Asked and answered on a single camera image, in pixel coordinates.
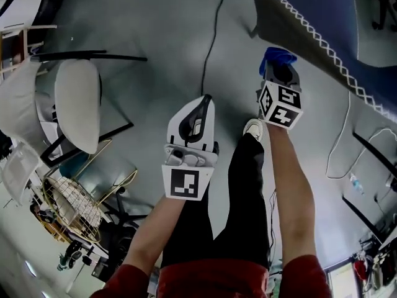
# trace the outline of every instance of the white lace trim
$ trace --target white lace trim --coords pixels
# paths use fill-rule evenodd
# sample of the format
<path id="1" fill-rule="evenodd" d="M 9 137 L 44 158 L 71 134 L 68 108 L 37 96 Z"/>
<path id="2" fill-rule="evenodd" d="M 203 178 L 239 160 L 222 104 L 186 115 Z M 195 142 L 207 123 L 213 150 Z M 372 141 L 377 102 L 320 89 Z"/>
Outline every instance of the white lace trim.
<path id="1" fill-rule="evenodd" d="M 334 64 L 339 68 L 339 72 L 346 77 L 347 84 L 352 88 L 352 91 L 364 102 L 379 112 L 382 116 L 397 122 L 397 117 L 392 114 L 388 109 L 383 108 L 382 104 L 377 104 L 371 95 L 367 95 L 365 89 L 360 87 L 357 80 L 349 74 L 349 70 L 343 66 L 342 60 L 336 55 L 336 52 L 329 46 L 328 42 L 323 39 L 321 34 L 316 32 L 316 29 L 310 25 L 310 23 L 301 15 L 287 0 L 280 0 L 280 2 L 289 10 L 297 20 L 300 21 L 301 25 L 306 27 L 307 31 L 318 41 L 319 46 L 327 51 L 329 57 L 334 61 Z"/>

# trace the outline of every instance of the person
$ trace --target person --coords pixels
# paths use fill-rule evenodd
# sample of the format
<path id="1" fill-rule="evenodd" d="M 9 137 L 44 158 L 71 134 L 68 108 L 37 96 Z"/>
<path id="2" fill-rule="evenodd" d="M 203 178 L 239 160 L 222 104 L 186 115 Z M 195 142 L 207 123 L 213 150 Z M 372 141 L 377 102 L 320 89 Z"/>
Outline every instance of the person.
<path id="1" fill-rule="evenodd" d="M 314 244 L 314 199 L 285 129 L 267 125 L 282 238 L 280 297 L 332 297 Z M 121 267 L 92 298 L 147 297 L 163 252 L 158 297 L 266 297 L 269 238 L 262 195 L 262 122 L 244 128 L 228 173 L 230 211 L 213 239 L 208 189 L 201 201 L 163 197 Z"/>

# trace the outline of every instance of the wire basket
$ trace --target wire basket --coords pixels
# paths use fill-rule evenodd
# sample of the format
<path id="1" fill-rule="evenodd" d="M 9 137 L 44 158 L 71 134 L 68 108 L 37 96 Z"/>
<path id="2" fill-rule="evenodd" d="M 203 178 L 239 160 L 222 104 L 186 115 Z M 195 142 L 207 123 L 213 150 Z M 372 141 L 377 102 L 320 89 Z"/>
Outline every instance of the wire basket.
<path id="1" fill-rule="evenodd" d="M 73 233 L 89 242 L 100 241 L 102 217 L 98 204 L 78 182 L 46 177 L 43 193 L 48 205 Z"/>

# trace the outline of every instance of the forearm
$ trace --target forearm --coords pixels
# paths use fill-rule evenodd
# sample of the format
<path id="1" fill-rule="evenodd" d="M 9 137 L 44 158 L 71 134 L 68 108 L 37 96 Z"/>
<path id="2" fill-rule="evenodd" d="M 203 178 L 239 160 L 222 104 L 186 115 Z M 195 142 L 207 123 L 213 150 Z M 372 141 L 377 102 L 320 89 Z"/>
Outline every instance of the forearm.
<path id="1" fill-rule="evenodd" d="M 136 231 L 123 264 L 136 266 L 150 275 L 175 228 L 184 204 L 185 200 L 163 196 Z"/>
<path id="2" fill-rule="evenodd" d="M 285 129 L 268 125 L 283 242 L 283 262 L 315 254 L 314 199 Z"/>

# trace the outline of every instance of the red sleeve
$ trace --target red sleeve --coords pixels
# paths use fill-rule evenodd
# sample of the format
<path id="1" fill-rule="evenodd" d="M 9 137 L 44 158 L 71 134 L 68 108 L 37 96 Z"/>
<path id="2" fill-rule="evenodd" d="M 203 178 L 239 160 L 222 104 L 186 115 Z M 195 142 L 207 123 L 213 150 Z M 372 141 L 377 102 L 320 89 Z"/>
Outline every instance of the red sleeve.
<path id="1" fill-rule="evenodd" d="M 280 298 L 283 297 L 332 297 L 317 257 L 301 256 L 284 267 L 280 287 Z"/>
<path id="2" fill-rule="evenodd" d="M 91 298 L 146 298 L 149 277 L 139 268 L 123 264 L 107 281 L 105 287 Z"/>

